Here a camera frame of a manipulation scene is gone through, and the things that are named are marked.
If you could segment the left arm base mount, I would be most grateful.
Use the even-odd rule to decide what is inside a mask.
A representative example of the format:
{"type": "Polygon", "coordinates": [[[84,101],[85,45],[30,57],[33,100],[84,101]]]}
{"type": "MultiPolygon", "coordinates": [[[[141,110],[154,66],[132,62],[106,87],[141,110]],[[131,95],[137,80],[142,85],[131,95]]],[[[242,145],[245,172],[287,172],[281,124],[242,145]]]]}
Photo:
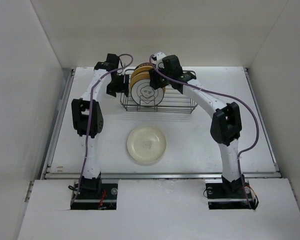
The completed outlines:
{"type": "Polygon", "coordinates": [[[116,210],[118,183],[103,183],[100,178],[83,178],[79,183],[69,185],[72,191],[71,210],[116,210]]]}

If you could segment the cream white plate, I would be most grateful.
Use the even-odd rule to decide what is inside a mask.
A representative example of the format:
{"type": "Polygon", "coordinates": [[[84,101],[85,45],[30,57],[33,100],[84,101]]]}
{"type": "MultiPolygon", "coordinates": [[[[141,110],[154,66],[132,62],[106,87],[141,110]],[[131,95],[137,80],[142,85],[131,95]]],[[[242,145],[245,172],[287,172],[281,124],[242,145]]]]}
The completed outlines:
{"type": "Polygon", "coordinates": [[[164,132],[157,126],[142,125],[129,133],[126,146],[136,163],[149,166],[163,157],[167,148],[167,140],[164,132]]]}

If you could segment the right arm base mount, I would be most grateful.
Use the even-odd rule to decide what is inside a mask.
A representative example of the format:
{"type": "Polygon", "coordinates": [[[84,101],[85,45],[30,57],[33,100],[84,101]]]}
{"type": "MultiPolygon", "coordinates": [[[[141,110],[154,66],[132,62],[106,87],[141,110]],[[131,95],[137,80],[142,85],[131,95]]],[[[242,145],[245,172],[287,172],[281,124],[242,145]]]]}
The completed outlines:
{"type": "Polygon", "coordinates": [[[239,189],[231,191],[221,179],[209,179],[205,182],[203,195],[207,198],[209,210],[256,210],[260,203],[248,181],[244,187],[239,182],[239,189]]]}

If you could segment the aluminium front rail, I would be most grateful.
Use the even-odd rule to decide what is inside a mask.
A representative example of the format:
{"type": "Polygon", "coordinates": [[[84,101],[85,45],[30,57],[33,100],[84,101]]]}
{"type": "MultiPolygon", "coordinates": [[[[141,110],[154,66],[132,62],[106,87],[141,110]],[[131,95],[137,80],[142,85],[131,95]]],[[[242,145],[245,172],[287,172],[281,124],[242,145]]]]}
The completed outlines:
{"type": "MultiPolygon", "coordinates": [[[[57,179],[78,179],[79,173],[44,173],[42,180],[57,179]]],[[[102,173],[103,179],[125,179],[125,180],[141,180],[141,179],[220,179],[220,173],[102,173]]],[[[246,179],[279,179],[282,175],[279,171],[275,172],[247,172],[244,173],[246,179]]]]}

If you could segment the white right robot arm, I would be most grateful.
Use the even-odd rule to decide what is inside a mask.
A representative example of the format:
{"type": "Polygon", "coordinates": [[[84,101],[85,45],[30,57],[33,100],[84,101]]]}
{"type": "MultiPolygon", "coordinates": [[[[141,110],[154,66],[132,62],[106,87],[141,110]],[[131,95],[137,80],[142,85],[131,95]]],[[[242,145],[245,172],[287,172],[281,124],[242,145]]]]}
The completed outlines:
{"type": "Polygon", "coordinates": [[[244,182],[239,158],[239,137],[242,130],[240,107],[237,102],[225,103],[218,97],[220,93],[205,88],[196,75],[184,71],[176,55],[162,52],[149,58],[150,84],[153,88],[167,85],[193,100],[210,117],[210,135],[218,144],[222,161],[222,193],[233,197],[240,191],[244,182]]]}

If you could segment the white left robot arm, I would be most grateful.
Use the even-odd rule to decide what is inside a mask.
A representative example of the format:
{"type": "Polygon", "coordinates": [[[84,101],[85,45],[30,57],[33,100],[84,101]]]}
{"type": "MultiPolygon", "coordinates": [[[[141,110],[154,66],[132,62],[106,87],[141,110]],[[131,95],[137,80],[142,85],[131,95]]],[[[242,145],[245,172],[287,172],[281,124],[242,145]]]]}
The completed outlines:
{"type": "Polygon", "coordinates": [[[94,66],[93,77],[86,91],[71,102],[73,128],[84,138],[85,147],[78,188],[81,189],[87,180],[84,192],[93,199],[99,197],[102,192],[102,186],[95,181],[101,170],[92,157],[94,147],[89,145],[89,141],[95,139],[103,130],[101,98],[104,95],[116,97],[119,93],[129,93],[129,80],[124,75],[127,65],[122,63],[121,57],[130,57],[127,65],[132,64],[133,57],[130,54],[109,53],[105,61],[99,61],[94,66]]]}

